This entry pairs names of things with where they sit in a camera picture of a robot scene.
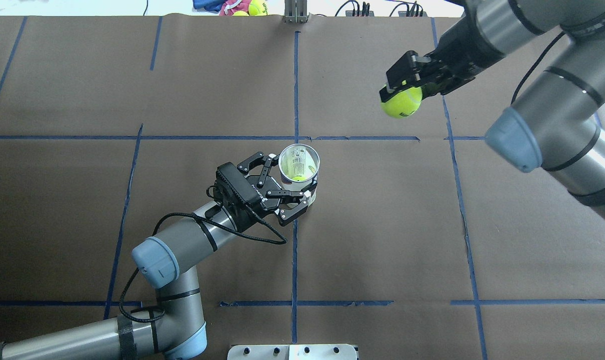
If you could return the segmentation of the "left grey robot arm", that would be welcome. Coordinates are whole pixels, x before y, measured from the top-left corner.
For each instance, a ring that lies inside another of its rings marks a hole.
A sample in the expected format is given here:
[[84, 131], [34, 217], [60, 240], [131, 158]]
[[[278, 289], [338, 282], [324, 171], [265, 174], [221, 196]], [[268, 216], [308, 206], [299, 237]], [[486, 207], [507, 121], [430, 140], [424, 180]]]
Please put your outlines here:
[[279, 155], [257, 152], [245, 161], [225, 162], [207, 190], [211, 201], [193, 212], [172, 212], [161, 221], [178, 221], [161, 229], [132, 251], [136, 268], [155, 289], [156, 305], [129, 312], [121, 296], [117, 317], [18, 342], [0, 342], [0, 360], [138, 360], [163, 354], [188, 360], [207, 348], [197, 264], [234, 237], [284, 245], [247, 235], [255, 224], [275, 215], [280, 226], [304, 214], [316, 198], [320, 157], [295, 146]]

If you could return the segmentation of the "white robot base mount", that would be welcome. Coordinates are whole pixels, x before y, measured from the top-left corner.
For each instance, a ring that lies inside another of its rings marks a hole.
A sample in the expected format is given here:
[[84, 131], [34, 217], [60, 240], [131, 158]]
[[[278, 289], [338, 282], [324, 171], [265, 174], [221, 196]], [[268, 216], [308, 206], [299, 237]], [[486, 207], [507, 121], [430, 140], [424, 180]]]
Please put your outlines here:
[[234, 345], [228, 360], [359, 360], [358, 347], [347, 343]]

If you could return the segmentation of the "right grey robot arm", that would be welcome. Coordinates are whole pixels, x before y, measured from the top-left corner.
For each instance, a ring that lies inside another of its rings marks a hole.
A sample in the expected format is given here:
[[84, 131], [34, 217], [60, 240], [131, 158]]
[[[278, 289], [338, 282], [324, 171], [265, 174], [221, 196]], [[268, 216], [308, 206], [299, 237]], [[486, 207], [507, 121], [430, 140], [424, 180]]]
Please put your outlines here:
[[385, 73], [382, 104], [419, 89], [447, 95], [556, 27], [569, 46], [503, 110], [485, 143], [522, 173], [541, 168], [605, 219], [605, 0], [458, 0], [464, 16], [435, 50], [409, 50]]

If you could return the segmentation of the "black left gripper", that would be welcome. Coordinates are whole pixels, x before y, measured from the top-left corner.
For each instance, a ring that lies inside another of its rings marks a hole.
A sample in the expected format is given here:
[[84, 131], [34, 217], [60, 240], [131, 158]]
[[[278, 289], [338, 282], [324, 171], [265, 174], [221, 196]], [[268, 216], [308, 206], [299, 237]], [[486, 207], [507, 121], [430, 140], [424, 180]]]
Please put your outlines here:
[[236, 187], [240, 203], [249, 207], [259, 217], [275, 214], [280, 226], [284, 227], [307, 212], [311, 205], [312, 192], [309, 190], [284, 190], [269, 176], [271, 169], [279, 164], [279, 155], [256, 152], [236, 166], [247, 176], [251, 170], [262, 166], [260, 175], [241, 176]]

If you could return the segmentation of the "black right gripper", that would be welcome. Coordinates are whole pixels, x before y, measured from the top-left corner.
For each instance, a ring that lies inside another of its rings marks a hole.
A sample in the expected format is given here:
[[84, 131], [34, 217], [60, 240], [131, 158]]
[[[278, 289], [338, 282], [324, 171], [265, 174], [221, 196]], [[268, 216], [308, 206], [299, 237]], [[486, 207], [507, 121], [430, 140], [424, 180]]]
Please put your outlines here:
[[503, 59], [503, 53], [483, 34], [476, 20], [460, 20], [449, 28], [428, 55], [408, 50], [385, 72], [380, 100], [422, 87], [422, 96], [447, 95]]

